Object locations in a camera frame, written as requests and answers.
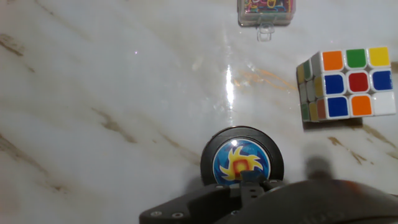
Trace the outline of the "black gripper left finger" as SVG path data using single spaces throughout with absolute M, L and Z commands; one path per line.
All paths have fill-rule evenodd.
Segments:
M 142 212 L 139 223 L 252 223 L 252 216 L 242 211 L 247 190 L 210 184 Z

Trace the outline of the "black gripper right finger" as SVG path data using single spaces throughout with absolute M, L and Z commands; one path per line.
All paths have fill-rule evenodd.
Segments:
M 255 170 L 253 175 L 255 186 L 252 187 L 252 199 L 257 199 L 265 193 L 274 191 L 285 185 L 282 180 L 267 179 L 264 174 L 258 170 Z

